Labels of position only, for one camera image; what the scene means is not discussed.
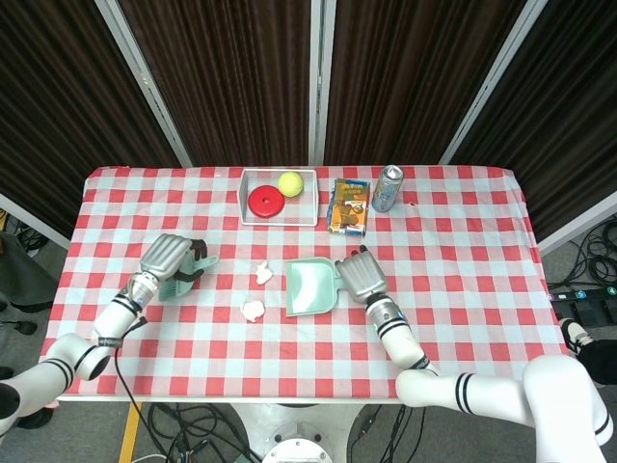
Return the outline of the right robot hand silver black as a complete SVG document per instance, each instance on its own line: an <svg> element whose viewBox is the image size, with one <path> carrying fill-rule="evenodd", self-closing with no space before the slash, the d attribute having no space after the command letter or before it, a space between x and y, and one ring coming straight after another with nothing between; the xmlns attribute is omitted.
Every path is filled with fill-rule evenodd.
<svg viewBox="0 0 617 463"><path fill-rule="evenodd" d="M351 255L335 262L335 269L342 278L351 298L365 304L374 294L388 291L387 278L373 254L364 245Z"/></svg>

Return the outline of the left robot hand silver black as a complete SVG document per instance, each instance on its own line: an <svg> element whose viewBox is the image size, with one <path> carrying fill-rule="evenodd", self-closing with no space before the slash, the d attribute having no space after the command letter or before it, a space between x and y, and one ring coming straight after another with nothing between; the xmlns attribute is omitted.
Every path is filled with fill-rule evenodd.
<svg viewBox="0 0 617 463"><path fill-rule="evenodd" d="M193 283L203 270L181 270L185 257L194 261L207 257L207 245L202 239L189 239L180 235L163 233L141 257L140 269L153 275L159 282L176 280Z"/></svg>

